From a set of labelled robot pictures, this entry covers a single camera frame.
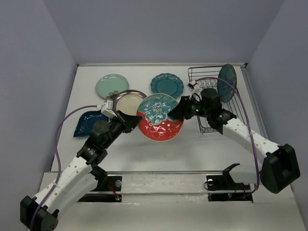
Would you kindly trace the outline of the dark teal speckled plate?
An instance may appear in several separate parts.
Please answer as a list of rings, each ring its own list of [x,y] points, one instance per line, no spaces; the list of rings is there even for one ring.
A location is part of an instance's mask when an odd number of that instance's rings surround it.
[[[217,90],[223,103],[227,103],[232,99],[236,86],[237,75],[234,67],[231,64],[223,65],[217,81]]]

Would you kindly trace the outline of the red and teal floral plate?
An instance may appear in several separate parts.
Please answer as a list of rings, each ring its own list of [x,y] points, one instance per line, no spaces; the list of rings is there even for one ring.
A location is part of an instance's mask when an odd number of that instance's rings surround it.
[[[152,94],[141,102],[136,115],[142,119],[138,124],[140,132],[153,141],[169,141],[181,131],[183,120],[175,120],[168,116],[178,102],[164,93]]]

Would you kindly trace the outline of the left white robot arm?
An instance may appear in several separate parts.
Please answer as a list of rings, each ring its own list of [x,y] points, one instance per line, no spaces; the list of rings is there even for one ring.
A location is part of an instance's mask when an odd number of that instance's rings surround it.
[[[89,191],[106,186],[108,174],[99,167],[107,156],[107,148],[122,134],[132,132],[142,117],[116,111],[110,122],[94,124],[89,138],[65,170],[35,196],[20,203],[20,221],[31,231],[52,231],[58,215]]]

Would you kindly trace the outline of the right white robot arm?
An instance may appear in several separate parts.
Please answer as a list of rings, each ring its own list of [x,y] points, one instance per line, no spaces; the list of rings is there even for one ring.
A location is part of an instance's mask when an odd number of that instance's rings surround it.
[[[220,134],[244,147],[254,157],[252,170],[239,163],[223,170],[221,182],[232,189],[238,183],[254,184],[257,190],[263,185],[271,193],[277,194],[300,177],[300,170],[294,148],[279,145],[251,130],[232,112],[223,109],[220,96],[213,88],[201,91],[201,99],[182,96],[178,105],[168,113],[175,120],[204,117],[208,125]]]

